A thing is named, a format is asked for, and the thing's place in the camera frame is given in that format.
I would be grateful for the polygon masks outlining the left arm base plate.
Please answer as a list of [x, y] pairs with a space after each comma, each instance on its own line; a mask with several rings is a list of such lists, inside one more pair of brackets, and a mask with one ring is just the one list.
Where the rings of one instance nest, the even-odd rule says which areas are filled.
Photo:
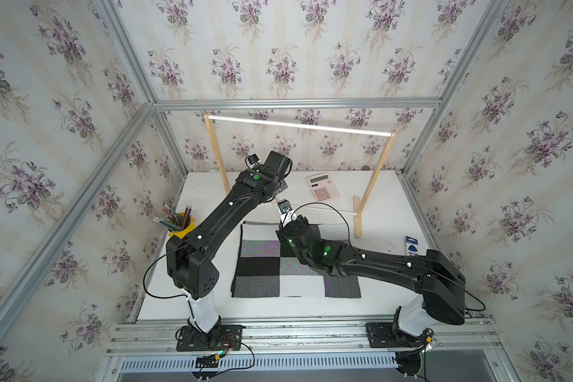
[[216, 326], [210, 333], [204, 333], [188, 325], [178, 329], [175, 338], [178, 352], [240, 350], [244, 326]]

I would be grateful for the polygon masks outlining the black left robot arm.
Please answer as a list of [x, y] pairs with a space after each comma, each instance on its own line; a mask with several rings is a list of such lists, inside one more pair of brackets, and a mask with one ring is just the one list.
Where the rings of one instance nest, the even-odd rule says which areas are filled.
[[225, 199], [184, 237], [171, 237], [166, 244], [167, 274], [186, 298], [190, 317], [184, 336], [211, 347], [221, 340], [221, 317], [213, 298], [220, 272], [213, 258], [224, 240], [248, 213], [271, 202], [286, 189], [285, 178], [292, 161], [271, 151], [264, 163], [253, 155]]

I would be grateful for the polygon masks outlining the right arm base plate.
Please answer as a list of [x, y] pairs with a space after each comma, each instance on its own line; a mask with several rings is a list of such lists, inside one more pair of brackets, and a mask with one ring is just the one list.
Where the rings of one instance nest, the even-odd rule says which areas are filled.
[[417, 350], [425, 347], [434, 335], [434, 331], [430, 328], [425, 329], [418, 336], [407, 334], [393, 322], [368, 322], [365, 324], [365, 332], [372, 349]]

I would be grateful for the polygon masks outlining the black white checkered scarf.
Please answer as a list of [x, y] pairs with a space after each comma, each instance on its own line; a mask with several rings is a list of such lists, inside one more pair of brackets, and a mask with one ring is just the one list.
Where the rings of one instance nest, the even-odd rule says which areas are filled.
[[240, 226], [240, 248], [232, 279], [235, 299], [331, 298], [359, 299], [356, 277], [321, 276], [300, 264], [287, 246], [281, 245], [270, 223], [245, 221]]

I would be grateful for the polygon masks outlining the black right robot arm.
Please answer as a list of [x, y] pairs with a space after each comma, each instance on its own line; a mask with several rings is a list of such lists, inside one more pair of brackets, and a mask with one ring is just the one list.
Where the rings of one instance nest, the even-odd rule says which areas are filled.
[[322, 238], [304, 216], [287, 218], [276, 234], [300, 264], [319, 275], [374, 279], [416, 293], [409, 304], [396, 308], [392, 323], [366, 326], [372, 347], [420, 348], [430, 342], [435, 324], [465, 323], [466, 279], [440, 251], [428, 250], [424, 256], [365, 251]]

